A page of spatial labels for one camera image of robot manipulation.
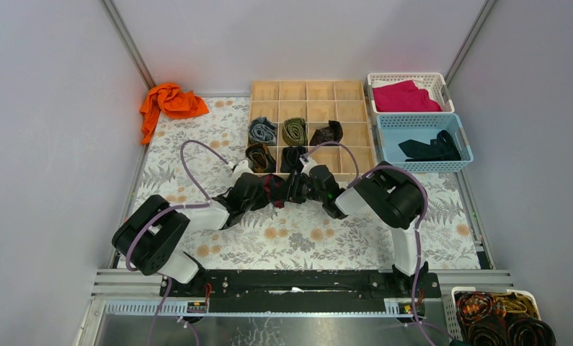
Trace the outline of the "red navy striped tie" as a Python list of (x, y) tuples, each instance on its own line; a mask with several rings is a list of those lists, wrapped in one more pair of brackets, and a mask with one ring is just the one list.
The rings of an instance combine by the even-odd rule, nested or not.
[(275, 174), (267, 174), (260, 177), (267, 201), (275, 208), (284, 208), (286, 191), (285, 180)]

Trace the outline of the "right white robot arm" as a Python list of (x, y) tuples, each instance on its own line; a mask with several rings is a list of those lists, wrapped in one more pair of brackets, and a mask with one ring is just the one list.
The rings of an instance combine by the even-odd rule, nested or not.
[(422, 288), (421, 244), (410, 226), (418, 229), (425, 217), (427, 193), (407, 170), (382, 161), (342, 187), (327, 166), (307, 164), (302, 172), (291, 172), (271, 196), (284, 203), (318, 202), (336, 219), (370, 208), (391, 229), (394, 267), (399, 271), (394, 277), (396, 292), (411, 297)]

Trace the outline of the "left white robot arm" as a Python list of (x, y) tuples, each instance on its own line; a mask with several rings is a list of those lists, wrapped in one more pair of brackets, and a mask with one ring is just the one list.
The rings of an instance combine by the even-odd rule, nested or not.
[(143, 275), (160, 274), (177, 281), (186, 296), (204, 286), (201, 265), (177, 246), (187, 231), (222, 230), (240, 223), (245, 213), (270, 203), (266, 179), (243, 173), (227, 192), (207, 205), (170, 205), (152, 195), (115, 232), (112, 245)]

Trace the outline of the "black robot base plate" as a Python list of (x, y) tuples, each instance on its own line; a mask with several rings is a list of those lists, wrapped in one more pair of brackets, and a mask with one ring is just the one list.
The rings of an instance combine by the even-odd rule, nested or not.
[(163, 281), (161, 294), (170, 298), (214, 301), (342, 301), (387, 299), (429, 303), (441, 297), (435, 273), (418, 280), (380, 270), (206, 270), (188, 284)]

